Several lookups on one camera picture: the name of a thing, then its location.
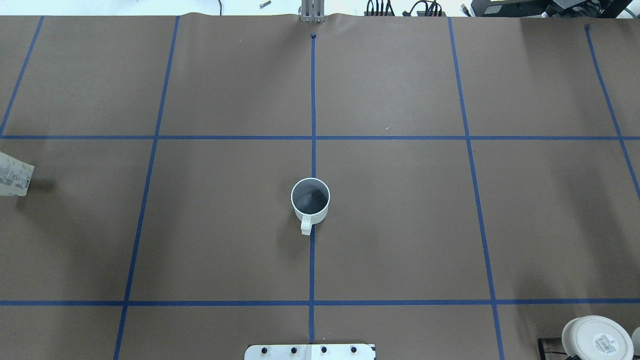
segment white container lid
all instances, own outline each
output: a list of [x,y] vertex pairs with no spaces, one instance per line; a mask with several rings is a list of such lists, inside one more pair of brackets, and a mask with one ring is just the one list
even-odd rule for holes
[[578,355],[582,360],[631,360],[634,356],[629,334],[602,316],[571,320],[562,331],[562,344],[567,355]]

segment black electronic device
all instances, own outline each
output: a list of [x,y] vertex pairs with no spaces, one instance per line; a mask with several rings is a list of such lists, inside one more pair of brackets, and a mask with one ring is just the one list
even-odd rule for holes
[[526,17],[546,13],[549,17],[615,18],[631,0],[472,0],[478,17]]

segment white object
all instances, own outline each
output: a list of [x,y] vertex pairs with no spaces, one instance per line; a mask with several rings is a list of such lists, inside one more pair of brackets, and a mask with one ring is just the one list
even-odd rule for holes
[[571,320],[562,331],[567,355],[582,360],[631,360],[631,337],[615,321],[596,315]]
[[640,327],[634,330],[633,335],[631,335],[631,342],[634,344],[635,355],[640,356]]
[[32,174],[32,165],[0,152],[0,195],[27,195]]
[[244,360],[281,359],[375,360],[376,346],[370,344],[252,345],[244,352]]
[[308,177],[293,186],[291,205],[300,219],[302,235],[310,235],[311,226],[324,220],[330,201],[329,187],[320,179]]

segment label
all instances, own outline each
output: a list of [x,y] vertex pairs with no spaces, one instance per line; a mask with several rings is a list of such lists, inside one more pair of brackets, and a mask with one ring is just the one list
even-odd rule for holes
[[32,165],[0,152],[0,195],[27,195],[32,174]]
[[597,334],[593,338],[593,346],[600,353],[611,356],[618,351],[618,342],[609,334]]
[[502,5],[487,6],[486,9],[484,9],[484,14],[499,13],[501,8]]

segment blue tape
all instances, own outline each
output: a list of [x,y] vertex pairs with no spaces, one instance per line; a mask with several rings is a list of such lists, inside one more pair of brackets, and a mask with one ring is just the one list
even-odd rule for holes
[[0,300],[0,306],[123,306],[124,301]]
[[[474,153],[471,148],[471,139],[469,138],[469,125],[467,121],[467,109],[465,107],[465,97],[462,92],[462,81],[460,79],[460,67],[458,66],[458,54],[456,52],[456,39],[453,33],[453,24],[451,18],[447,18],[449,21],[449,36],[451,38],[451,52],[453,55],[453,65],[456,70],[456,82],[458,84],[458,97],[460,98],[460,111],[462,112],[462,122],[465,127],[465,136],[467,137],[467,153],[469,156],[469,167],[471,169],[471,180],[474,185],[474,195],[476,197],[476,209],[478,214],[478,223],[480,226],[480,236],[482,238],[482,247],[484,252],[484,266],[486,268],[486,277],[489,282],[489,294],[491,300],[495,301],[495,288],[493,286],[493,273],[491,269],[491,259],[489,257],[489,246],[486,242],[486,231],[484,230],[484,218],[482,214],[482,204],[480,202],[480,191],[478,190],[477,176],[476,176],[476,164],[474,163]],[[502,346],[502,332],[500,330],[500,320],[498,316],[498,308],[494,304],[493,310],[493,323],[495,326],[495,338],[498,345],[498,353],[500,360],[504,360],[504,349]]]
[[279,135],[160,135],[160,140],[311,140],[312,136]]
[[[153,140],[154,135],[2,135],[4,140]],[[620,140],[618,136],[501,136],[501,135],[159,135],[158,140]],[[640,136],[622,136],[640,140]]]
[[[311,177],[316,177],[316,37],[311,34]],[[309,236],[309,343],[316,338],[316,226]]]
[[156,121],[156,131],[154,137],[154,143],[151,146],[151,155],[149,156],[149,166],[147,169],[147,179],[145,180],[145,189],[142,194],[142,203],[140,205],[140,215],[138,217],[138,227],[136,229],[136,237],[133,243],[133,251],[131,252],[131,263],[129,265],[129,275],[127,276],[127,286],[124,295],[124,305],[122,306],[122,314],[120,315],[120,325],[118,326],[118,337],[116,338],[116,346],[113,352],[113,360],[118,360],[120,356],[120,346],[122,345],[122,336],[124,335],[124,326],[127,319],[127,308],[129,306],[129,298],[131,296],[131,284],[133,282],[133,274],[136,268],[136,259],[138,257],[138,247],[140,245],[140,234],[142,233],[142,224],[145,219],[145,210],[147,208],[147,197],[149,194],[149,185],[151,184],[151,177],[154,169],[154,161],[156,159],[156,148],[158,143],[158,135],[160,134],[160,126],[162,124],[162,115],[164,110],[164,98],[166,97],[166,89],[169,85],[169,77],[171,74],[171,64],[173,61],[173,50],[175,49],[175,39],[178,34],[178,24],[180,23],[180,16],[175,17],[175,24],[173,25],[173,36],[171,40],[171,47],[169,50],[169,60],[166,64],[166,72],[164,74],[164,85],[162,89],[162,96],[160,98],[160,107],[158,109],[158,117]]
[[[0,306],[123,306],[124,301],[101,300],[0,300]],[[146,307],[260,307],[309,306],[307,300],[130,300],[127,306]],[[473,305],[551,305],[551,304],[640,304],[640,298],[571,299],[443,299],[443,300],[315,300],[315,306],[473,306]]]
[[5,140],[153,140],[153,135],[3,135]]
[[470,300],[317,300],[317,306],[442,306],[491,305],[489,299]]
[[129,306],[308,306],[306,300],[129,301]]
[[549,305],[549,304],[640,304],[640,299],[505,299],[496,300],[497,305]]
[[587,36],[587,43],[589,44],[589,51],[591,52],[593,67],[596,70],[596,75],[598,76],[598,81],[600,82],[600,87],[602,88],[604,99],[607,102],[607,107],[609,108],[609,114],[611,115],[613,126],[616,128],[616,133],[618,134],[618,139],[620,140],[620,147],[622,148],[622,153],[625,157],[625,161],[627,162],[627,168],[629,169],[631,180],[633,181],[634,188],[636,189],[636,195],[638,196],[638,199],[640,199],[640,186],[638,186],[636,172],[634,171],[634,167],[631,164],[631,159],[629,158],[629,153],[627,152],[627,146],[625,145],[625,140],[622,137],[622,131],[620,130],[620,125],[618,124],[616,113],[613,111],[613,105],[611,104],[611,99],[609,98],[607,87],[604,85],[604,79],[602,78],[602,73],[600,72],[600,66],[598,65],[598,59],[596,58],[596,51],[593,48],[593,42],[591,41],[591,25],[590,24],[586,24],[586,26],[584,26],[584,32]]
[[11,94],[11,98],[9,99],[9,105],[7,105],[6,111],[4,112],[2,124],[0,124],[0,135],[4,133],[4,128],[6,127],[6,123],[9,120],[9,114],[11,113],[13,101],[15,100],[15,96],[18,94],[18,89],[20,88],[20,84],[22,83],[22,77],[24,76],[24,71],[27,69],[27,65],[29,64],[29,59],[31,58],[31,53],[33,52],[33,48],[36,46],[36,40],[38,40],[38,35],[40,34],[40,29],[42,28],[43,21],[44,21],[44,16],[41,16],[40,21],[38,21],[38,26],[36,27],[36,31],[35,33],[33,33],[33,38],[31,39],[31,45],[29,45],[29,51],[27,51],[27,56],[24,57],[24,62],[22,63],[20,74],[18,74],[18,80],[16,80],[15,86],[13,87],[13,92]]

